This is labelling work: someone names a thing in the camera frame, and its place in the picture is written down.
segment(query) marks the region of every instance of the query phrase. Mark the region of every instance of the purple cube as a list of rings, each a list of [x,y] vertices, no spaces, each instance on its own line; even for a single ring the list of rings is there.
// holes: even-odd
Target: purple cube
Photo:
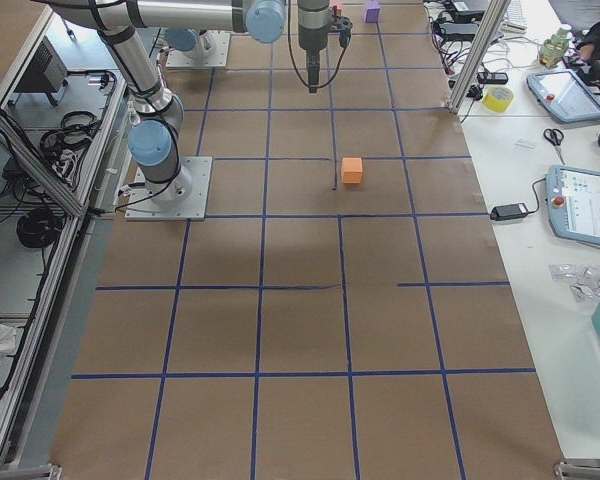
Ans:
[[[364,21],[365,23],[374,23],[380,16],[380,4],[376,0],[367,0],[364,2]]]

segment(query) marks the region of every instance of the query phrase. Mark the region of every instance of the small cube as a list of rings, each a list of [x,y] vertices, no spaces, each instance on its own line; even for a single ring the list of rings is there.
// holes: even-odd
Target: small cube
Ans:
[[[364,2],[364,21],[374,23],[380,17],[380,4],[376,0],[367,0]]]
[[[335,14],[339,17],[342,16],[342,2],[331,2],[331,11],[335,7]]]
[[[342,183],[358,184],[362,182],[362,158],[360,157],[343,157],[342,167]]]

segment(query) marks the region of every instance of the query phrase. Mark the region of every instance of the tablet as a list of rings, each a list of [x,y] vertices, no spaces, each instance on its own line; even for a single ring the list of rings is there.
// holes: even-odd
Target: tablet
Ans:
[[[571,70],[534,73],[527,85],[549,113],[563,123],[600,120],[600,96]]]
[[[600,172],[552,166],[547,203],[549,223],[558,237],[600,245]]]

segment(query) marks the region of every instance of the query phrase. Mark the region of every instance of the floor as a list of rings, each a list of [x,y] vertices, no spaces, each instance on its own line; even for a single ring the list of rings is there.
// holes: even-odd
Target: floor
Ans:
[[[214,157],[208,215],[113,220],[52,449],[63,478],[553,478],[422,4],[344,14],[351,46],[316,95],[283,40],[236,35],[226,71],[168,74],[181,154]],[[344,156],[364,157],[360,186],[340,184]]]

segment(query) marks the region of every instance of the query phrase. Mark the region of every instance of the keyboard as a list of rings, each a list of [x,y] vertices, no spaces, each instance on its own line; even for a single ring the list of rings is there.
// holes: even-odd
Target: keyboard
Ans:
[[[527,31],[527,19],[524,18],[520,2],[521,0],[511,0],[509,3],[509,8],[502,19],[502,30],[520,33]]]

